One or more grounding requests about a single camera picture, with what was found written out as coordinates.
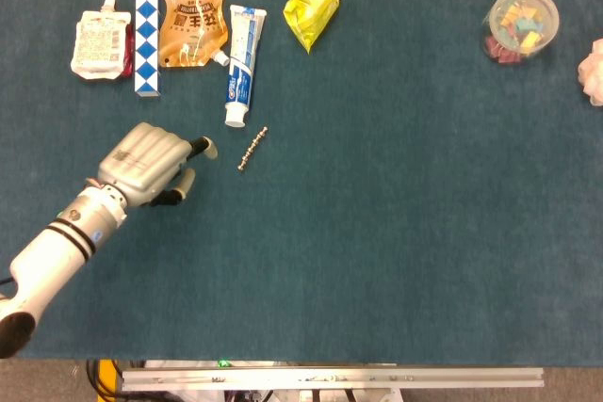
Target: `blue-green cloth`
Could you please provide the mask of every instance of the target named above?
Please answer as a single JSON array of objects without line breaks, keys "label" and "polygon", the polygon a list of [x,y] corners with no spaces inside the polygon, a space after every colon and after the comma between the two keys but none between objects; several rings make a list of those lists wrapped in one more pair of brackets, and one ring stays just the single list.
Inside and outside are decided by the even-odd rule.
[{"label": "blue-green cloth", "polygon": [[0,275],[138,122],[220,158],[129,212],[24,356],[603,365],[603,119],[576,71],[599,0],[554,0],[515,68],[481,49],[495,0],[341,0],[310,56],[286,0],[225,0],[268,11],[244,130],[213,62],[158,100],[73,74],[103,1],[0,0]]}]

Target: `toothpaste tube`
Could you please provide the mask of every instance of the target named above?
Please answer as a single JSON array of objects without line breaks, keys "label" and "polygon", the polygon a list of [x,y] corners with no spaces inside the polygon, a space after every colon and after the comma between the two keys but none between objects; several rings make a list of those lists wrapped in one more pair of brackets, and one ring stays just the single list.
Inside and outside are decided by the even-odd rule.
[{"label": "toothpaste tube", "polygon": [[258,8],[230,6],[233,39],[230,49],[226,125],[243,127],[252,98],[255,50],[260,41],[266,12]]}]

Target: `plastic container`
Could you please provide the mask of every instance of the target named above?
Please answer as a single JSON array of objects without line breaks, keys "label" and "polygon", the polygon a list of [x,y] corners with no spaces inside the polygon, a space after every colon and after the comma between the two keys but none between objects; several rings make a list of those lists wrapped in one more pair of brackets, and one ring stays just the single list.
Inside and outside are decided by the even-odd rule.
[{"label": "plastic container", "polygon": [[552,0],[497,0],[483,20],[482,46],[497,63],[513,65],[536,56],[558,30]]}]

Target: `yellow snack bag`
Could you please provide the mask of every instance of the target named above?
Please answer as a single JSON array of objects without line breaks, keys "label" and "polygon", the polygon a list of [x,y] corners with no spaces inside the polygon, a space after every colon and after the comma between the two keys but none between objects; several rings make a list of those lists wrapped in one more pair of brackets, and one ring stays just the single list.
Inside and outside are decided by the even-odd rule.
[{"label": "yellow snack bag", "polygon": [[222,0],[165,0],[166,18],[159,32],[159,64],[203,66],[209,58],[221,65],[228,56],[220,48],[228,40]]},{"label": "yellow snack bag", "polygon": [[338,7],[339,0],[288,0],[285,4],[286,23],[308,54]]}]

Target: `juice pouch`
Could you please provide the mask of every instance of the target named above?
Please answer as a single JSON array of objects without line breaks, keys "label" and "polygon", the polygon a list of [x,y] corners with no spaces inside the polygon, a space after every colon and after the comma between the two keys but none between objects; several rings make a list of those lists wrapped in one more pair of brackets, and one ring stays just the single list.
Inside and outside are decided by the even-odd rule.
[{"label": "juice pouch", "polygon": [[166,18],[159,32],[162,67],[203,66],[209,58],[226,66],[220,48],[228,40],[222,0],[165,0]]}]

